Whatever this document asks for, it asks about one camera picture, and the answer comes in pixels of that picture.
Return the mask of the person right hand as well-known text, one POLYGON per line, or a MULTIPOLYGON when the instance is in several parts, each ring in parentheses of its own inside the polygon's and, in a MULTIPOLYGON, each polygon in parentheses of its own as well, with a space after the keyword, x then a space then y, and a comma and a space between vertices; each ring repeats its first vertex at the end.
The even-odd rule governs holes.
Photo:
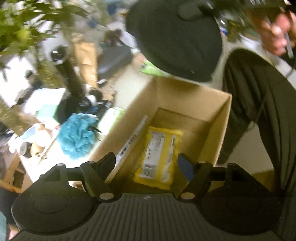
POLYGON ((279 9, 251 9, 247 12, 264 48, 276 56, 295 46, 295 13, 279 9))

